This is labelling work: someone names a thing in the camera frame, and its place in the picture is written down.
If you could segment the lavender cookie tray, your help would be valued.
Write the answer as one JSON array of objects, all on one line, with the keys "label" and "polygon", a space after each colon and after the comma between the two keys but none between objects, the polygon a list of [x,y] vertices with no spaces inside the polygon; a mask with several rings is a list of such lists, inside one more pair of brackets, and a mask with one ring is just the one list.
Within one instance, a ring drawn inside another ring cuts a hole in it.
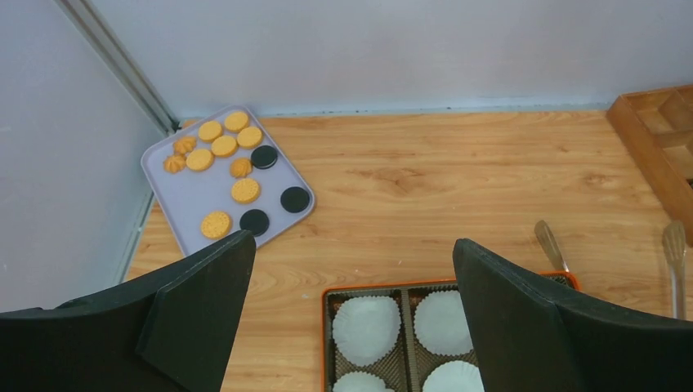
[{"label": "lavender cookie tray", "polygon": [[[197,136],[199,127],[207,121],[222,123],[226,116],[234,111],[243,110],[250,118],[249,126],[263,130],[254,113],[242,105],[231,105],[194,122],[173,136],[151,145],[141,157],[141,166],[150,183],[159,206],[168,220],[183,255],[188,256],[212,243],[200,231],[203,218],[210,212],[223,211],[232,218],[232,231],[239,227],[240,217],[248,210],[263,210],[270,219],[268,230],[256,238],[256,245],[261,247],[273,238],[282,234],[299,221],[309,216],[315,208],[315,193],[287,155],[264,131],[262,145],[274,146],[279,157],[276,164],[269,169],[260,170],[253,167],[250,178],[262,187],[257,200],[249,204],[237,203],[230,195],[232,185],[237,181],[230,175],[230,165],[237,158],[250,158],[254,149],[238,148],[237,152],[227,158],[215,158],[213,165],[205,171],[191,171],[188,167],[176,174],[163,169],[163,161],[174,154],[172,144],[183,136]],[[280,204],[280,195],[289,187],[299,186],[311,195],[311,202],[306,210],[299,213],[286,212]]]}]

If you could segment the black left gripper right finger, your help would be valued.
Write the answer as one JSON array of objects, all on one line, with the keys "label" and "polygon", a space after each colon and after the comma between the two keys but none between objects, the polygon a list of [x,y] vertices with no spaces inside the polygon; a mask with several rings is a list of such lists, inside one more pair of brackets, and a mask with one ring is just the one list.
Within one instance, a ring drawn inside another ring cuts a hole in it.
[{"label": "black left gripper right finger", "polygon": [[469,238],[453,263],[486,390],[691,390],[691,322],[587,295]]}]

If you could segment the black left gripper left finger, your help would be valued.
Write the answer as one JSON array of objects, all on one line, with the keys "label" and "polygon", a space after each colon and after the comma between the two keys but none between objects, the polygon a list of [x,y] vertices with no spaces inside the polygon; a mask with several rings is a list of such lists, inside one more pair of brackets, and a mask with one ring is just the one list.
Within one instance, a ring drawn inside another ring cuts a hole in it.
[{"label": "black left gripper left finger", "polygon": [[218,391],[256,249],[240,230],[56,308],[2,313],[2,390]]}]

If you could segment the metal tongs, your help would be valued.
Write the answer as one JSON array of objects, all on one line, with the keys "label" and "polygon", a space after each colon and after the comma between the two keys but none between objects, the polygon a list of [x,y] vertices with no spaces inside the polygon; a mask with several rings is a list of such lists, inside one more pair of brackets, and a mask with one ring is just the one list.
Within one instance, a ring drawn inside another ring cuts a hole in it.
[{"label": "metal tongs", "polygon": [[[534,235],[538,240],[552,266],[566,274],[570,269],[561,253],[558,242],[545,220],[539,220],[534,225]],[[662,244],[665,260],[671,275],[673,317],[686,319],[686,231],[679,220],[670,222],[663,231]]]}]

